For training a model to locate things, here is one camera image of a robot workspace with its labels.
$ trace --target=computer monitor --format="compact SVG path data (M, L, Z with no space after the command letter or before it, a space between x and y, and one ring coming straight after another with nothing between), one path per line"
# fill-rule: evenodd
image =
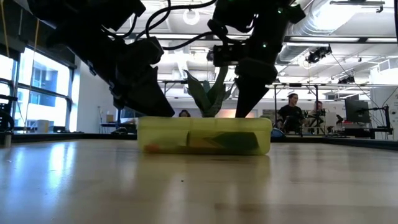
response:
M347 121L355 123L370 123L371 117L369 111L363 109L369 109L368 102L360 100L345 99L346 105L346 117Z

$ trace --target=wooden table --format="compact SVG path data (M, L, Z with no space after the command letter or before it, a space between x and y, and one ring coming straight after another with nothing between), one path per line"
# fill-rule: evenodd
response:
M268 156L141 154L135 141L0 149L0 223L396 223L398 154L272 144Z

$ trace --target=man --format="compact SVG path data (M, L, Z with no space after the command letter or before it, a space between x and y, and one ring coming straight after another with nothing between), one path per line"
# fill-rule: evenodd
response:
M296 93L292 93L288 98L289 104L278 111L277 127L285 132L295 131L297 133L300 132L303 120L302 110L296 106L299 96Z

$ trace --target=green leaf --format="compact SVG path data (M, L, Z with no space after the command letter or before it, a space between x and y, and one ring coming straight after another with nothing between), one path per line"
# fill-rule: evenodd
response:
M205 89L201 85L201 83L193 77L188 71L184 70L187 73L187 82L189 87L189 92L191 93L192 98L195 100L196 105L200 110L208 110L211 107L211 103L207 98Z
M215 102L212 104L211 108L202 112L202 116L204 118L214 118L218 114L218 112L220 111L220 109L223 105L225 94L226 94L226 92L225 92L225 84L224 84L223 87L218 92L217 98L216 98Z
M206 93L208 93L209 92L209 90L210 90L210 83L209 83L209 81L207 81L207 80L205 80L205 81L203 81L203 88L205 89L205 92Z
M190 96L192 96L192 95L191 95L191 91L189 91L189 88L187 88L187 93L188 93Z
M207 97L211 104L214 104L214 102L216 101L218 93L220 92L220 90L222 89L222 87L224 85L224 80L225 80L227 73L228 73L228 66L224 66L224 67L220 68L220 72L217 75L216 82L214 83L214 85L211 87L211 89L207 93Z

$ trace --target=white wall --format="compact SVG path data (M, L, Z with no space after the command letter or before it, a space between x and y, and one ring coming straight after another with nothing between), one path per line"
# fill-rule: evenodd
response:
M378 68L375 67L371 70L371 82L372 84L389 84L396 85L398 84L398 79L396 77L396 73L398 69L393 68L389 70L385 70L379 72ZM389 116L391 127L394 130L398 129L398 90L397 87L382 87L382 88L372 88L371 89L371 98L376 103L371 103L371 107L382 107L388 105L389 108ZM386 117L384 116L384 112L380 113L380 111L371 111L372 116L378 119L383 125L386 124ZM390 136L394 140L398 139L398 132L394 131L393 136ZM376 133L376 139L385 140L385 133Z
M73 118L73 109L70 120L70 129L75 125L76 131L84 133L99 133L100 131L100 112L98 107L103 110L103 122L106 121L106 113L114 115L116 119L116 108L113 106L113 97L109 91L109 86L100 77L93 76L88 70L88 66L78 60L75 71L74 82L78 84L78 103L75 109L76 118Z

